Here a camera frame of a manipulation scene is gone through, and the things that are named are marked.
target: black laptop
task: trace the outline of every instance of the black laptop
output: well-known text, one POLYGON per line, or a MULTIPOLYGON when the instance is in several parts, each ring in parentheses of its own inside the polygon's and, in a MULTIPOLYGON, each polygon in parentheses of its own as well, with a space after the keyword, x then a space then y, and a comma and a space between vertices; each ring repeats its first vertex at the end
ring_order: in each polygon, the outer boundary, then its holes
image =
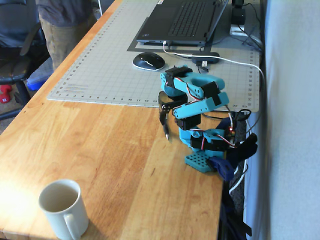
POLYGON ((211 38, 227 4, 228 0, 159 0, 137 41, 203 45, 211 38))

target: gray cutting mat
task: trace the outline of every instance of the gray cutting mat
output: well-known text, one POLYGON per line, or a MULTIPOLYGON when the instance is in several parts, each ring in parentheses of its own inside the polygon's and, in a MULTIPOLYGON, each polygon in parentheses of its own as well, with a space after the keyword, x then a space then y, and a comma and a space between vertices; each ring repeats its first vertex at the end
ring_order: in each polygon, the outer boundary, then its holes
MULTIPOLYGON (((124 0, 47 98, 58 101, 158 107, 160 72, 134 67, 132 60, 138 52, 127 51, 157 2, 124 0)), ((258 66, 259 53, 248 47, 234 47, 238 43, 228 38, 211 51, 218 52, 223 58, 258 66)), ((198 71, 189 60, 164 52, 158 54, 166 62, 162 72, 174 65, 187 65, 194 72, 198 71)), ((248 108, 256 112, 259 109, 258 70, 225 61, 211 65, 209 70, 209 74, 224 80, 224 90, 230 99, 231 110, 248 108)))

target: red dumbbell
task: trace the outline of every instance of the red dumbbell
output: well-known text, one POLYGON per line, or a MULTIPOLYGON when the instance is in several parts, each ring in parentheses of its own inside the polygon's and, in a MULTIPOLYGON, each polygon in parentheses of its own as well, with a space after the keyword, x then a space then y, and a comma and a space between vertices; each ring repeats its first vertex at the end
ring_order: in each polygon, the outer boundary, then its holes
POLYGON ((12 91, 12 86, 11 85, 1 85, 0 86, 0 91, 2 94, 0 94, 0 103, 6 104, 10 102, 11 98, 9 93, 12 91))

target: computer mouse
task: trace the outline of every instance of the computer mouse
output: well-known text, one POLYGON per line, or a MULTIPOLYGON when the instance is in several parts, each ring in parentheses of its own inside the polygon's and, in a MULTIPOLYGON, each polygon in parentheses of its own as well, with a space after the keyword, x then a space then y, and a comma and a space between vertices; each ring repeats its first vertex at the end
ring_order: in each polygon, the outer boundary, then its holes
POLYGON ((157 71, 164 67, 165 60, 153 52, 143 52, 133 59, 133 65, 139 69, 157 71))

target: coffee mug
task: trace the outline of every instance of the coffee mug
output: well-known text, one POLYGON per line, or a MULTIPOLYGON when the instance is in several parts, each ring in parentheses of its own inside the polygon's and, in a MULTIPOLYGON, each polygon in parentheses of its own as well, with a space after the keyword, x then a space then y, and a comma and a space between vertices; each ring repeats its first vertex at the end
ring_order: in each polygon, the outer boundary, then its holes
POLYGON ((88 228, 81 189, 73 180, 60 179, 47 185, 40 193, 39 206, 61 240, 77 240, 88 228))

